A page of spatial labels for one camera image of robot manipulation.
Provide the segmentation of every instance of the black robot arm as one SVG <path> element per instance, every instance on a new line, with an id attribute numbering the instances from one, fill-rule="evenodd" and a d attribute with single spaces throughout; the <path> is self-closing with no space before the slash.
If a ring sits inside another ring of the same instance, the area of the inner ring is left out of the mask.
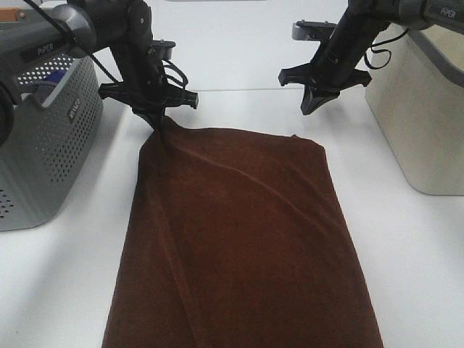
<path id="1" fill-rule="evenodd" d="M 12 128 L 13 105 L 21 103 L 16 76 L 63 53 L 81 58 L 109 47 L 123 81 L 101 85 L 101 98 L 131 106 L 153 128 L 166 107 L 196 108 L 197 94 L 186 90 L 186 76 L 170 62 L 175 44 L 153 41 L 145 1 L 67 0 L 42 14 L 47 20 L 0 32 L 0 145 Z M 167 66 L 180 73 L 180 87 L 168 83 Z"/>
<path id="2" fill-rule="evenodd" d="M 349 0 L 338 25 L 297 22 L 294 39 L 320 41 L 320 46 L 309 63 L 283 69 L 279 81 L 282 86 L 304 85 L 301 106 L 304 115 L 337 98 L 346 88 L 369 84 L 369 73 L 355 67 L 391 22 L 413 30 L 437 24 L 464 33 L 464 3 L 460 0 Z"/>

